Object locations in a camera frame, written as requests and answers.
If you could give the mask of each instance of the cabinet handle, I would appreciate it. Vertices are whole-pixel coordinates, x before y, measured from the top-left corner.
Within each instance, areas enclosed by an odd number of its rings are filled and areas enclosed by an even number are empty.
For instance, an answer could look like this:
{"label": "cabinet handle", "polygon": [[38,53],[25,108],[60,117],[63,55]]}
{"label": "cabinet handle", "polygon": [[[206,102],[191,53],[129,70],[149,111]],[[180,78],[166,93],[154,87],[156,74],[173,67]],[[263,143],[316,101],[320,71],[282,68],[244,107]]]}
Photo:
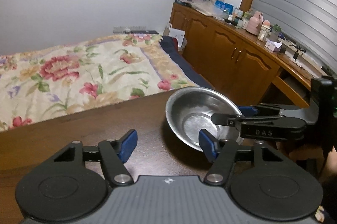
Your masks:
{"label": "cabinet handle", "polygon": [[233,59],[236,49],[237,49],[237,48],[234,48],[234,51],[233,51],[232,56],[231,56],[230,59]]}
{"label": "cabinet handle", "polygon": [[237,63],[238,62],[238,60],[239,60],[239,57],[240,57],[240,54],[242,53],[242,51],[239,51],[239,53],[238,53],[238,57],[236,58],[236,60],[235,60],[235,63]]}

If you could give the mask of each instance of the bed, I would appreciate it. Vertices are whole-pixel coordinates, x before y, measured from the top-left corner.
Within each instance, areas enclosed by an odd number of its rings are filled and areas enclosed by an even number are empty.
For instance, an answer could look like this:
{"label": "bed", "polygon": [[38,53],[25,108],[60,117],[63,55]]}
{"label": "bed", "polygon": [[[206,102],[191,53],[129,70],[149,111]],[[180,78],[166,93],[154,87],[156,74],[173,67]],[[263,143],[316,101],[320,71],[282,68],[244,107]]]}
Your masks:
{"label": "bed", "polygon": [[0,56],[0,131],[196,85],[211,88],[157,34]]}

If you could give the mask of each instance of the cabinet door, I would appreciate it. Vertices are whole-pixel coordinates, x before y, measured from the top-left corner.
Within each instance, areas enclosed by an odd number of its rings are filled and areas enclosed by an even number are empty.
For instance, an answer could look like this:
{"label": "cabinet door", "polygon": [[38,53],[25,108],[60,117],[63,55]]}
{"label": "cabinet door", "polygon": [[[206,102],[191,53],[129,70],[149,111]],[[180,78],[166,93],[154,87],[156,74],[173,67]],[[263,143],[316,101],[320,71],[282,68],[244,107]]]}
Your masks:
{"label": "cabinet door", "polygon": [[187,22],[187,13],[179,6],[173,5],[170,23],[172,24],[172,28],[185,30]]}
{"label": "cabinet door", "polygon": [[244,43],[235,59],[233,84],[229,99],[237,105],[259,103],[275,78],[279,66],[253,46]]}
{"label": "cabinet door", "polygon": [[205,41],[208,48],[205,51],[201,74],[217,91],[228,95],[234,72],[234,61],[243,41],[219,26],[209,28]]}
{"label": "cabinet door", "polygon": [[203,56],[207,54],[206,30],[208,25],[207,17],[191,14],[185,29],[187,45],[184,48],[183,57],[199,74],[204,63]]}

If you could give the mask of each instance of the bowl rim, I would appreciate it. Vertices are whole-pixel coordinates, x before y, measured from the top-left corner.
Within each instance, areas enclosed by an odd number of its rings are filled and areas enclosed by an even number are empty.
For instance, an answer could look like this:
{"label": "bowl rim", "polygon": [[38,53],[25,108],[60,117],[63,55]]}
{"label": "bowl rim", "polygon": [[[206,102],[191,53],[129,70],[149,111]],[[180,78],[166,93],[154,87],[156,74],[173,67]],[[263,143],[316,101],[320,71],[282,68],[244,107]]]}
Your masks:
{"label": "bowl rim", "polygon": [[[204,88],[204,87],[199,87],[199,86],[188,86],[188,87],[184,87],[181,88],[177,91],[175,91],[167,100],[166,102],[166,106],[165,106],[165,115],[166,115],[166,120],[171,128],[171,130],[175,133],[175,135],[185,144],[187,144],[188,146],[198,150],[198,151],[203,151],[200,146],[195,145],[193,143],[190,143],[188,141],[186,141],[184,138],[182,138],[176,131],[178,131],[178,129],[176,128],[176,126],[174,126],[173,123],[173,119],[171,118],[171,111],[172,111],[172,106],[174,104],[174,102],[180,98],[181,96],[183,96],[184,94],[186,94],[187,91],[202,91],[204,93],[208,93],[208,94],[212,94],[215,97],[221,98],[222,100],[224,100],[226,103],[228,103],[233,110],[236,112],[237,115],[242,115],[240,109],[226,96],[224,96],[223,94],[218,93],[215,90],[212,89],[208,89],[208,88]],[[240,145],[243,142],[244,138],[240,137],[240,135],[237,138],[237,142]]]}

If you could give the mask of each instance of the gray gripper base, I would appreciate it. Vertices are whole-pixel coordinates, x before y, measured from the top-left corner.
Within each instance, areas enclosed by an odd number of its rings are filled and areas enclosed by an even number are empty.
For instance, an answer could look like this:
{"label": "gray gripper base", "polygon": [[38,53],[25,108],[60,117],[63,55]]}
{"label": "gray gripper base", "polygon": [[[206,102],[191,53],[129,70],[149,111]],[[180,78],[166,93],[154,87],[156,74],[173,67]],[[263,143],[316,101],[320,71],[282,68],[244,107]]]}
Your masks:
{"label": "gray gripper base", "polygon": [[[22,224],[38,224],[25,219]],[[220,187],[203,184],[198,176],[140,176],[113,190],[94,213],[71,224],[267,224],[237,208]],[[315,224],[312,218],[282,224]]]}

